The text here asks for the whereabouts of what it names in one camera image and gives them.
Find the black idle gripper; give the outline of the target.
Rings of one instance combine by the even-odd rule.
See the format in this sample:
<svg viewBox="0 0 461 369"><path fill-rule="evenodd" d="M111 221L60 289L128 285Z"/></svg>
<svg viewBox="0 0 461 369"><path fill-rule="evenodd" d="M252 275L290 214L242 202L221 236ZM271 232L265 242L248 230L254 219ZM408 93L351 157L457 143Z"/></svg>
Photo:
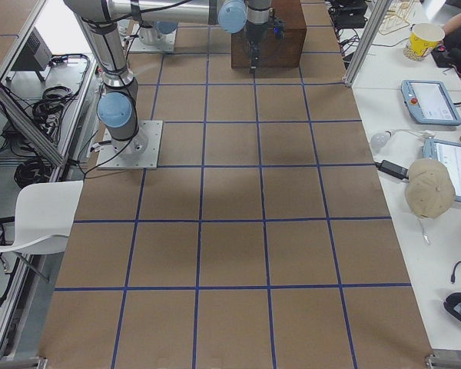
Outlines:
<svg viewBox="0 0 461 369"><path fill-rule="evenodd" d="M284 21L276 16L269 16L268 20L261 23L247 20L245 35L249 44L250 74L255 74L257 71L260 59L260 44L266 38L268 31L272 31L276 40L282 40L284 38Z"/></svg>

